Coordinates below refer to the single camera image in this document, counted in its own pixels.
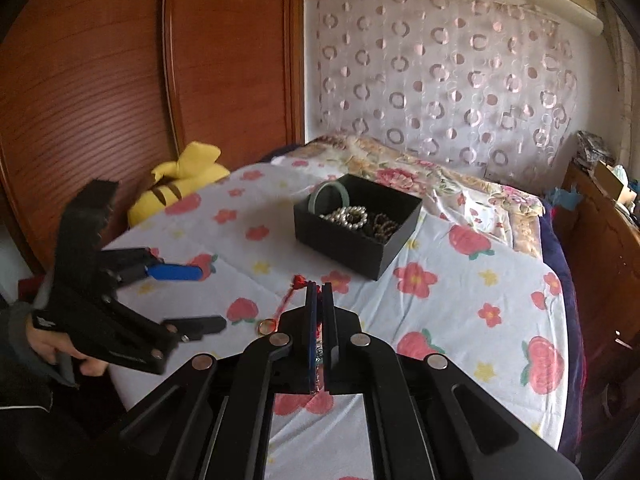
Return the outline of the person's left hand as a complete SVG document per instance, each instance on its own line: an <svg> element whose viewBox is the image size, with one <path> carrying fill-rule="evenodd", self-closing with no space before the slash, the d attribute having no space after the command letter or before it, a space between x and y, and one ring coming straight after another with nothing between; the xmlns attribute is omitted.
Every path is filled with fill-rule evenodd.
<svg viewBox="0 0 640 480"><path fill-rule="evenodd" d="M54 365L58 362L58 356L65 354L80 361L79 369L81 374L85 376L98 377L106 372L107 362L95 359L92 356L86 356L78 351L67 334L35 328L30 316L27 318L25 325L29 347L47 363Z"/></svg>

